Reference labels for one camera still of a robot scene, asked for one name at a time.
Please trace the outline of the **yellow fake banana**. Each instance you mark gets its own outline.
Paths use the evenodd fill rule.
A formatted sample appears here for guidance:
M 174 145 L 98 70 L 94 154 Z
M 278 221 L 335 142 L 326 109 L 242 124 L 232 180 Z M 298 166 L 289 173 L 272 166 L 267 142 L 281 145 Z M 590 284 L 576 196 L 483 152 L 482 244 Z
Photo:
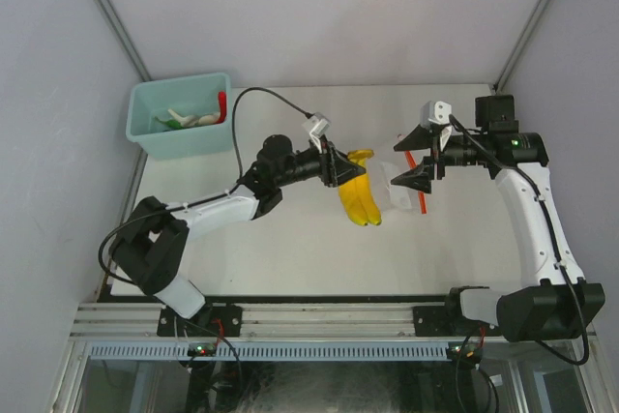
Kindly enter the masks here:
M 381 213 L 371 194 L 367 173 L 339 186 L 339 200 L 348 219 L 356 225 L 381 224 Z

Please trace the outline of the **clear zip top bag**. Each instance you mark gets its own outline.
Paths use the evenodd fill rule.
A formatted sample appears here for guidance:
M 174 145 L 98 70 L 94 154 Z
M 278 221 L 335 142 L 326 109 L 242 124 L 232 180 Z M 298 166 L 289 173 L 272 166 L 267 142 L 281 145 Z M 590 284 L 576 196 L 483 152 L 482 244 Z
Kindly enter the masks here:
M 417 166 L 410 151 L 394 150 L 394 146 L 402 139 L 403 135 L 396 133 L 374 150 L 374 156 L 368 163 L 372 196 L 381 213 L 398 210 L 426 215 L 426 195 L 423 192 L 392 184 L 394 178 Z

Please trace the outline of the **red fake chili pepper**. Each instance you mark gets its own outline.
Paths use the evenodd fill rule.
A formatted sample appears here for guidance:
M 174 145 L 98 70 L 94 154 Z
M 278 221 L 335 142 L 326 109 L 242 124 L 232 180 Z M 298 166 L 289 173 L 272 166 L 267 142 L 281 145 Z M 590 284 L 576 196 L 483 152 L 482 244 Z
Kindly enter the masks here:
M 221 124 L 227 117 L 227 94 L 224 91 L 218 92 L 219 118 L 217 124 Z

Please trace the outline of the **white fake bone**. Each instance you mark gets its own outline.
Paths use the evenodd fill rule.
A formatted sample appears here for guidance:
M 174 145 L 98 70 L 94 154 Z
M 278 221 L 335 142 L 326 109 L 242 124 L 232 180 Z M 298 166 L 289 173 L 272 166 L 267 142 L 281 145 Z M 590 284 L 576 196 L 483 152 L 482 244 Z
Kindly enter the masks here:
M 193 127 L 196 124 L 196 120 L 199 118 L 196 115 L 182 116 L 171 108 L 169 108 L 167 112 L 171 116 L 170 119 L 175 119 L 182 124 L 183 129 Z

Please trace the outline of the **green fake chili pepper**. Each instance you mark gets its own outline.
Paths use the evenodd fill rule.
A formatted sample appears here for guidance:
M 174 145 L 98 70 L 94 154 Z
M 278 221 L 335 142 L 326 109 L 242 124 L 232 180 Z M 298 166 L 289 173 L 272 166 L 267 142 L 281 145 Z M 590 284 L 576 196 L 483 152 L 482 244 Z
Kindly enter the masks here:
M 182 124 L 175 119 L 163 120 L 159 117 L 156 117 L 155 120 L 161 125 L 164 125 L 168 131 L 179 131 L 183 129 Z

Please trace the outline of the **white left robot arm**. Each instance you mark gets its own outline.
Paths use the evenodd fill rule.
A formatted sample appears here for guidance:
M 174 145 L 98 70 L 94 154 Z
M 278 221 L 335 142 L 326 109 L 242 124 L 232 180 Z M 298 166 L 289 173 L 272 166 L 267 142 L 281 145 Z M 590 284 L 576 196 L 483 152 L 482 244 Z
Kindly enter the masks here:
M 187 242 L 236 222 L 257 220 L 282 200 L 282 189 L 312 178 L 338 188 L 366 172 L 326 137 L 296 151 L 282 134 L 268 137 L 255 161 L 235 185 L 198 200 L 166 204 L 142 199 L 129 218 L 102 240 L 99 256 L 120 268 L 120 280 L 174 310 L 190 335 L 208 331 L 212 313 L 206 298 L 182 271 Z

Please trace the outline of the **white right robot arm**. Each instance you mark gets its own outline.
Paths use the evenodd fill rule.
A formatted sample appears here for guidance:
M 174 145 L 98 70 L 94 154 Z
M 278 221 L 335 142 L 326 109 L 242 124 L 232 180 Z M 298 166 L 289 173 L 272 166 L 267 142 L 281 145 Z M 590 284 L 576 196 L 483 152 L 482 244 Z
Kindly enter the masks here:
M 430 193 L 431 183 L 451 166 L 481 165 L 504 200 L 521 264 L 521 289 L 503 293 L 487 286 L 451 289 L 446 327 L 464 335 L 478 322 L 496 326 L 508 341 L 585 337 L 605 302 L 603 287 L 588 281 L 577 265 L 558 217 L 542 137 L 523 133 L 511 95 L 479 97 L 475 128 L 467 130 L 450 104 L 426 103 L 419 125 L 395 151 L 426 150 L 394 186 Z

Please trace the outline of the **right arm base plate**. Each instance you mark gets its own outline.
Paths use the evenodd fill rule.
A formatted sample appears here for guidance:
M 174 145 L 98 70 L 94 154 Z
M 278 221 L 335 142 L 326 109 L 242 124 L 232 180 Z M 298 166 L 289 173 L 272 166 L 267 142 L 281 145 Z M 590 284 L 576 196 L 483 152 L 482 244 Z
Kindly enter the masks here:
M 412 314 L 418 337 L 455 337 L 479 333 L 479 323 L 451 315 L 444 306 L 415 306 Z

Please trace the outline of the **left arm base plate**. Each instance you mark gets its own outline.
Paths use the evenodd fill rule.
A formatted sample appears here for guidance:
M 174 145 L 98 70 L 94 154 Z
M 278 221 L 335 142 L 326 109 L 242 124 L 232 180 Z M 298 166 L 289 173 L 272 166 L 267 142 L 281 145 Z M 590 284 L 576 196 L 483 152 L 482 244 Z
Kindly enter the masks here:
M 236 305 L 205 306 L 185 322 L 172 308 L 164 307 L 160 312 L 157 327 L 159 337 L 187 336 L 206 337 L 216 333 L 236 338 L 240 335 L 243 309 Z

